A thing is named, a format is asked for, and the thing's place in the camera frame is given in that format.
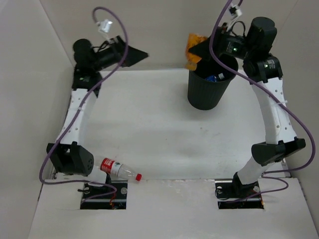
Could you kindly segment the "blue label clear bottle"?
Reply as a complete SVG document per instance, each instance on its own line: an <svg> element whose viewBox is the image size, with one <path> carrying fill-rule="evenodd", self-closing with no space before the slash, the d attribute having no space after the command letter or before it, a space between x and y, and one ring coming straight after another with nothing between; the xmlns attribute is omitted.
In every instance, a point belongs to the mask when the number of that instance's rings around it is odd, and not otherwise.
<svg viewBox="0 0 319 239"><path fill-rule="evenodd" d="M225 80L225 76L223 73L219 73L216 75L210 75L210 76L206 77L205 80L207 80L209 82L221 82L221 81Z"/></svg>

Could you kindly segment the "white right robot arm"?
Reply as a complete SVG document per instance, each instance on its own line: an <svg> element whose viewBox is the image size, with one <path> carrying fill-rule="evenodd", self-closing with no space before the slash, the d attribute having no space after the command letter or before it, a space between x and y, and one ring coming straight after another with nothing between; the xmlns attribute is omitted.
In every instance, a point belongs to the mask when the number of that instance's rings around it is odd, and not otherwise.
<svg viewBox="0 0 319 239"><path fill-rule="evenodd" d="M216 30L212 46L209 39L196 43L189 53L207 60L212 49L217 59L228 56L243 61L243 70L257 97L264 127L265 141L251 147L252 156L236 172L232 182L223 188L226 198L253 197L258 178L274 163L302 150L306 146L298 138L290 122L283 94L283 72L280 61L270 53L277 35L275 23L267 17L256 17L249 30L236 35L223 24Z"/></svg>

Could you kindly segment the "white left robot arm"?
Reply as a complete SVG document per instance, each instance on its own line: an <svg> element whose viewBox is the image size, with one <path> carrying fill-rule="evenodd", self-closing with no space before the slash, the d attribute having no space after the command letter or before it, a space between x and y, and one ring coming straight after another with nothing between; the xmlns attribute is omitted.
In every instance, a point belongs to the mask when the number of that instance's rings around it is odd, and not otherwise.
<svg viewBox="0 0 319 239"><path fill-rule="evenodd" d="M47 154L58 173L77 180L97 181L95 193L108 198L112 186L98 178L94 156L83 147L87 123L103 82L101 71L112 66L131 67L148 58L148 53L133 48L120 37L94 47L88 39L73 44L74 60L71 99L62 131L55 143L47 145Z"/></svg>

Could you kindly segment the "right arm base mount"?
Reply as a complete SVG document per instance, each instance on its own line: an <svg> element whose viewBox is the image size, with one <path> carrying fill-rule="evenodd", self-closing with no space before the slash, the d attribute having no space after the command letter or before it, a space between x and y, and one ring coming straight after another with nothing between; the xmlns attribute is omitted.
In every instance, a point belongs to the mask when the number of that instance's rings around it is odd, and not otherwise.
<svg viewBox="0 0 319 239"><path fill-rule="evenodd" d="M255 182L240 191L236 191L232 180L215 181L215 196L220 210L264 209L259 183Z"/></svg>

